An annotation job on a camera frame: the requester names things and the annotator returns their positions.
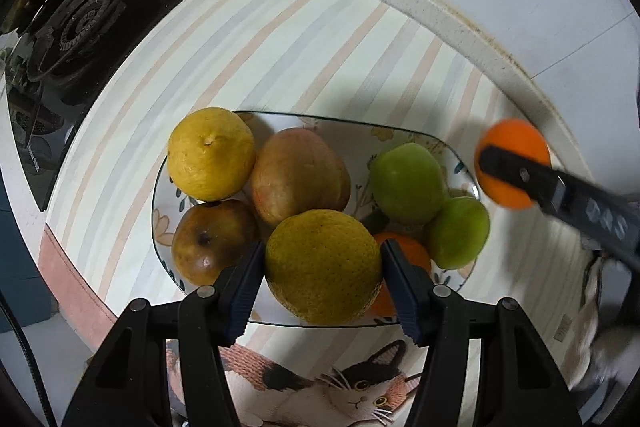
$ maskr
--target gas stove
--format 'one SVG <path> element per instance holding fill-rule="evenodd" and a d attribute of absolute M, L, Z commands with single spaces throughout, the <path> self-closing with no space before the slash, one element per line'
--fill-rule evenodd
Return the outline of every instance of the gas stove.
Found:
<path fill-rule="evenodd" d="M 66 152 L 104 86 L 183 0 L 46 0 L 7 60 L 20 161 L 45 210 Z"/>

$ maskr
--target orange fruit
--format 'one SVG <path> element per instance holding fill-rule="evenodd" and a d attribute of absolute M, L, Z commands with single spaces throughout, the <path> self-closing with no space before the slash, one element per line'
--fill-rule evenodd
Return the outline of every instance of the orange fruit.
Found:
<path fill-rule="evenodd" d="M 387 239 L 395 239 L 398 241 L 409 263 L 422 266 L 427 272 L 431 272 L 431 259 L 429 259 L 429 254 L 426 248 L 415 239 L 395 232 L 380 232 L 374 234 L 373 237 L 378 245 L 382 245 Z M 380 293 L 378 297 L 376 297 L 376 300 L 373 301 L 370 311 L 380 317 L 393 317 L 396 315 L 396 307 L 385 283 L 382 284 Z"/>
<path fill-rule="evenodd" d="M 551 165 L 551 156 L 546 146 L 545 137 L 528 121 L 510 118 L 501 120 L 489 128 L 476 146 L 474 166 L 476 177 L 484 193 L 495 203 L 513 210 L 529 208 L 533 201 L 524 190 L 512 187 L 488 174 L 484 174 L 478 166 L 480 153 L 485 147 L 494 145 L 530 160 Z"/>

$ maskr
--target cat print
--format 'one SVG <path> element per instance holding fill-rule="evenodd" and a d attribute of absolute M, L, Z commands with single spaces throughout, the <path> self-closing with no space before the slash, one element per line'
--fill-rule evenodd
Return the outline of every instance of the cat print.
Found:
<path fill-rule="evenodd" d="M 220 348 L 229 391 L 246 427 L 389 425 L 420 382 L 420 374 L 407 377 L 398 369 L 405 352 L 404 341 L 393 341 L 363 362 L 310 380 L 240 344 Z"/>

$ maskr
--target yellow lemon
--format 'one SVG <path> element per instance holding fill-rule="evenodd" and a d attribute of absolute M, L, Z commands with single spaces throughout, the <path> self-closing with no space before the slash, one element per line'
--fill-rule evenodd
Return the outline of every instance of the yellow lemon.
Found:
<path fill-rule="evenodd" d="M 354 217 L 308 210 L 271 233 L 265 276 L 275 298 L 312 324 L 339 325 L 371 306 L 380 291 L 376 240 Z"/>
<path fill-rule="evenodd" d="M 176 187 L 198 200 L 219 201 L 241 190 L 249 178 L 254 135 L 234 112 L 207 107 L 175 127 L 166 156 Z"/>

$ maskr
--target plate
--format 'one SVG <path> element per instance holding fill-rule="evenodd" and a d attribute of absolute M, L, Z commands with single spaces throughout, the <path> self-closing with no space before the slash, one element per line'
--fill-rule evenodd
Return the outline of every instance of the plate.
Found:
<path fill-rule="evenodd" d="M 436 137 L 420 132 L 402 130 L 393 127 L 372 126 L 346 120 L 334 120 L 315 116 L 300 116 L 295 114 L 272 112 L 237 112 L 240 118 L 249 126 L 254 134 L 256 149 L 266 142 L 273 134 L 292 127 L 303 127 L 322 137 L 324 141 L 338 154 L 351 176 L 351 197 L 345 208 L 345 213 L 364 219 L 370 216 L 376 206 L 369 188 L 369 166 L 380 153 L 391 150 L 403 143 L 415 142 L 426 147 L 436 158 L 452 195 L 467 194 L 479 199 L 479 191 L 473 176 L 456 155 L 454 150 Z M 249 198 L 250 191 L 244 187 L 232 199 L 242 200 L 253 205 Z M 166 168 L 166 158 L 162 162 L 152 201 L 152 236 L 158 259 L 174 282 L 185 294 L 193 291 L 196 286 L 188 282 L 175 267 L 171 254 L 171 245 L 175 229 L 184 215 L 199 201 L 184 194 L 174 185 Z M 261 227 L 262 238 L 267 240 L 270 229 Z M 401 227 L 388 225 L 385 230 L 402 232 L 406 235 L 419 237 L 420 227 Z M 459 270 L 442 270 L 435 263 L 431 263 L 431 276 L 436 283 L 442 283 L 458 291 L 470 276 L 475 261 Z M 292 315 L 271 294 L 269 287 L 263 280 L 255 299 L 251 313 L 252 322 L 292 327 L 312 327 L 302 319 Z M 348 325 L 334 327 L 363 327 L 381 326 L 397 323 L 396 317 L 378 317 L 365 314 Z"/>

